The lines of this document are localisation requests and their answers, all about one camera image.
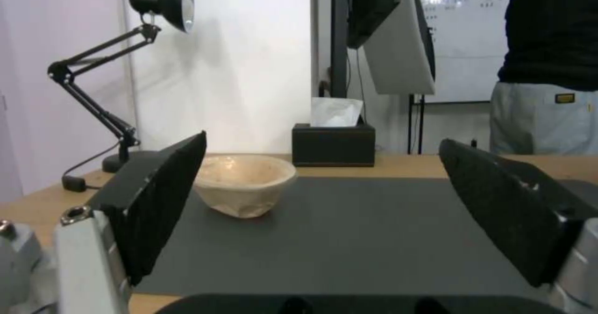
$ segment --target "black shirt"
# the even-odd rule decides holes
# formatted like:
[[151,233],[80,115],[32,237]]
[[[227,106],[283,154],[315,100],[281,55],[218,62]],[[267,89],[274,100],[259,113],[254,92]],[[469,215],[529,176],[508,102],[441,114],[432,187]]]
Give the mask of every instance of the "black shirt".
[[598,0],[511,0],[501,82],[598,90]]

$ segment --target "lamp shade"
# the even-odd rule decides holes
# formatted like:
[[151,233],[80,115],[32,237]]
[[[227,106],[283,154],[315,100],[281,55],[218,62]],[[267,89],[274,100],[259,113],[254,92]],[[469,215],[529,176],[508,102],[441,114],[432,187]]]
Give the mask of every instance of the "lamp shade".
[[175,28],[188,33],[193,27],[194,0],[128,0],[143,14],[161,14]]

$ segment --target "person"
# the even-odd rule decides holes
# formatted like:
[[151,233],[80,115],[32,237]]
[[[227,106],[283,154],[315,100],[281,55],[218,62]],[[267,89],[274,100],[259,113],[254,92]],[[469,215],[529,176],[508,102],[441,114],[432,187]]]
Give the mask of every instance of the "person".
[[598,0],[510,0],[491,152],[598,154]]

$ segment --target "lamp base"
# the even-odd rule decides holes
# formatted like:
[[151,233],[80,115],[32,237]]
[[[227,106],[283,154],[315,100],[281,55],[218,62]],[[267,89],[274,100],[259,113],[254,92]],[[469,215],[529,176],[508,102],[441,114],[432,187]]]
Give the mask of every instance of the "lamp base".
[[[138,150],[132,151],[128,155],[128,160],[132,161],[137,157],[147,156],[148,154],[155,154],[155,150]],[[125,163],[122,163],[118,158],[118,154],[109,156],[102,161],[102,171],[105,173],[116,173],[123,167]]]

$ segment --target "whiteboard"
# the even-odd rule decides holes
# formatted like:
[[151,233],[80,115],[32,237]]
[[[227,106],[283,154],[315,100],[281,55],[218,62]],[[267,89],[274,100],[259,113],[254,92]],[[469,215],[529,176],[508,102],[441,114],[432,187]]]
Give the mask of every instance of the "whiteboard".
[[421,0],[436,55],[429,103],[489,101],[508,51],[509,0]]

